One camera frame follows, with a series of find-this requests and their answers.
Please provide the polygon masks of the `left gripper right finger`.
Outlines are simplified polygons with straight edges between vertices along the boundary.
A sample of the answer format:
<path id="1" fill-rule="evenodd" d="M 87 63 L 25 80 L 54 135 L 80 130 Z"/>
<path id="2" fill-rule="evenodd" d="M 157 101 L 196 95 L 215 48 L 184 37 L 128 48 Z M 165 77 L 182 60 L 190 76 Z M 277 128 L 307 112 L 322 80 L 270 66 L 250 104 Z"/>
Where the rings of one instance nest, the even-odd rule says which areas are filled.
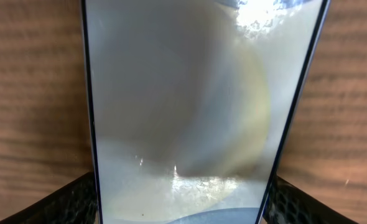
<path id="1" fill-rule="evenodd" d="M 268 224 L 357 224 L 278 176 L 262 217 Z"/>

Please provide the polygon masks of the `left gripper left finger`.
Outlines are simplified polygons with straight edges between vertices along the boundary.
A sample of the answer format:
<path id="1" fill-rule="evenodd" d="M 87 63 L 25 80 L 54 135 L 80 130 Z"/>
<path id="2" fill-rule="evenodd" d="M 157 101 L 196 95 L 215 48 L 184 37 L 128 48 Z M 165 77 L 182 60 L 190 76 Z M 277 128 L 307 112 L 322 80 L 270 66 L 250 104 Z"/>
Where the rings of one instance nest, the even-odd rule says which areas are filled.
<path id="1" fill-rule="evenodd" d="M 95 175 L 88 172 L 0 224 L 94 224 L 97 211 Z"/>

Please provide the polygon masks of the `Galaxy smartphone blue screen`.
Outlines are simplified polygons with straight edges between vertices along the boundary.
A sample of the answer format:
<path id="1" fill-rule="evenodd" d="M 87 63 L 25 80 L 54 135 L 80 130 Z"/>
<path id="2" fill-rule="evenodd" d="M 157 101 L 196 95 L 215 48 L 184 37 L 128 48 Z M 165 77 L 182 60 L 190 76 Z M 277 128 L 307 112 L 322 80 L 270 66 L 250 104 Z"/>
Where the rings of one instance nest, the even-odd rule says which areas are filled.
<path id="1" fill-rule="evenodd" d="M 100 223 L 259 223 L 328 6 L 83 0 Z"/>

